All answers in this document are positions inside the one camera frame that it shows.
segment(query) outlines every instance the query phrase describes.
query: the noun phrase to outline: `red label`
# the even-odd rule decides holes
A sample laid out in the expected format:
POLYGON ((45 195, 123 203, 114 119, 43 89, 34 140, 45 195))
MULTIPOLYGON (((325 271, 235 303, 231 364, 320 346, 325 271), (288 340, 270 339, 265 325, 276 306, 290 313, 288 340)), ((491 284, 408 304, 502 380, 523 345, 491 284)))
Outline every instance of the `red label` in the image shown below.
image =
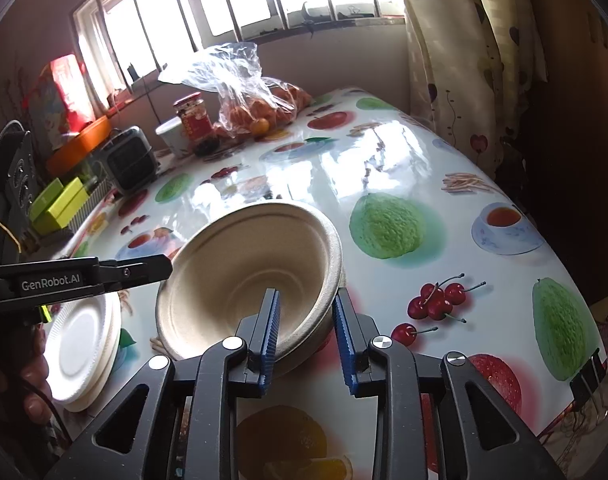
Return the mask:
POLYGON ((197 119, 195 116, 186 114, 181 118, 181 123, 186 130, 187 137, 192 142, 196 142, 213 131, 213 125, 208 116, 197 119))

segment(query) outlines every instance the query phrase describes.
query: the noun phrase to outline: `plastic bag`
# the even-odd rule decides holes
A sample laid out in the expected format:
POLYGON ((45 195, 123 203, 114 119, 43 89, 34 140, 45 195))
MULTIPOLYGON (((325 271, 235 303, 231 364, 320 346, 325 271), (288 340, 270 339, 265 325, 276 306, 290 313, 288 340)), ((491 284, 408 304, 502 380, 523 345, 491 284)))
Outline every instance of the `plastic bag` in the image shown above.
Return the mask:
POLYGON ((221 104, 218 134, 224 130, 260 137, 293 121, 311 102, 310 95, 301 88, 261 77, 254 43, 225 43, 200 50, 169 64, 159 81, 217 92, 221 104))

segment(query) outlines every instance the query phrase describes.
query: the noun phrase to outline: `stack of paper plates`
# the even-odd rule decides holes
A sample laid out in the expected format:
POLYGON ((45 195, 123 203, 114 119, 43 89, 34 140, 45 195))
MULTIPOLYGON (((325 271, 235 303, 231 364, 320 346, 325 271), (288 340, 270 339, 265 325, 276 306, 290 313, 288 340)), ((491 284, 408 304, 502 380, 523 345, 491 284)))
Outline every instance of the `stack of paper plates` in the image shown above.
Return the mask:
POLYGON ((62 305, 44 353, 53 399, 81 412, 99 396, 115 362, 121 330, 117 292, 62 305))

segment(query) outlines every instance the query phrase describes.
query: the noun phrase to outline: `orange tray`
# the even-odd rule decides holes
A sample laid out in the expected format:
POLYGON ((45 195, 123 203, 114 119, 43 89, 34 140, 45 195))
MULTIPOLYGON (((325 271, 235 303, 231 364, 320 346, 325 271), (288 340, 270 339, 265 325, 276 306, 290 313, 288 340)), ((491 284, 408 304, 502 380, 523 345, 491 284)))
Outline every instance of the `orange tray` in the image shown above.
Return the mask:
POLYGON ((106 140, 108 134, 110 134, 110 121, 106 116, 102 116, 59 148, 46 161, 46 169, 53 178, 64 176, 106 140))

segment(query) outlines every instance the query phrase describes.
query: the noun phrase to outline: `window frame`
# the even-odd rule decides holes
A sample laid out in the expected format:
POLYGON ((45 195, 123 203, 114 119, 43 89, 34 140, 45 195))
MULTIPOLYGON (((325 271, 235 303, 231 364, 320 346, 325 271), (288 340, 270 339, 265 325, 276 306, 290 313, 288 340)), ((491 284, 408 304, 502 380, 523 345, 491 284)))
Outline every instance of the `window frame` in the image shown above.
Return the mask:
MULTIPOLYGON (((157 68, 152 70, 152 72, 141 76, 133 84, 128 82, 128 79, 124 74, 124 68, 117 60, 104 18, 106 7, 108 7, 108 10, 112 9, 121 1, 123 0, 104 0, 103 2, 102 0, 82 0, 69 15, 74 37, 75 54, 79 59, 83 59, 86 64, 90 61, 87 59, 87 56, 84 56, 80 46, 79 36, 83 35, 88 49, 90 50, 89 54, 90 57, 92 57, 91 61, 94 66, 94 72, 99 73, 101 85, 103 86, 103 89, 106 90, 106 94, 111 91, 121 90, 115 99, 116 104, 119 104, 119 108, 122 107, 122 104, 127 105, 132 100, 142 97, 154 88, 163 84, 157 81, 157 76, 161 72, 162 67, 157 62, 136 0, 133 0, 136 13, 157 68)), ((193 34, 191 33, 185 16, 185 12, 188 10, 190 10, 193 15, 202 48, 229 41, 254 41, 255 43, 261 44, 298 34, 306 34, 309 32, 312 34, 316 30, 404 23, 404 17, 400 14, 386 13, 387 10, 393 9, 391 4, 388 2, 380 2, 379 0, 372 0, 370 3, 364 2, 363 4, 339 6, 335 6, 332 0, 327 0, 327 6, 307 9, 312 16, 320 17, 319 21, 313 20, 312 23, 306 23, 303 20, 300 10, 285 12, 281 0, 266 0, 271 16, 267 19, 260 20, 259 22, 249 23, 248 25, 239 27, 231 2, 230 0, 226 0, 228 12, 233 23, 233 29, 215 36, 212 34, 210 23, 207 19, 201 0, 187 0, 187 2, 189 9, 184 9, 181 5, 181 0, 176 0, 194 52, 199 50, 199 46, 193 38, 193 34), (364 10, 357 8, 357 5, 364 5, 364 10), (351 13, 355 8, 360 11, 360 14, 372 14, 372 17, 358 16, 351 18, 351 13), (338 18, 338 14, 343 14, 344 18, 338 18)), ((106 107, 106 103, 110 104, 110 102, 108 102, 106 98, 99 97, 97 89, 88 74, 88 70, 84 71, 84 78, 88 89, 94 97, 95 104, 101 108, 101 111, 109 116, 116 113, 116 106, 111 105, 110 108, 106 107)))

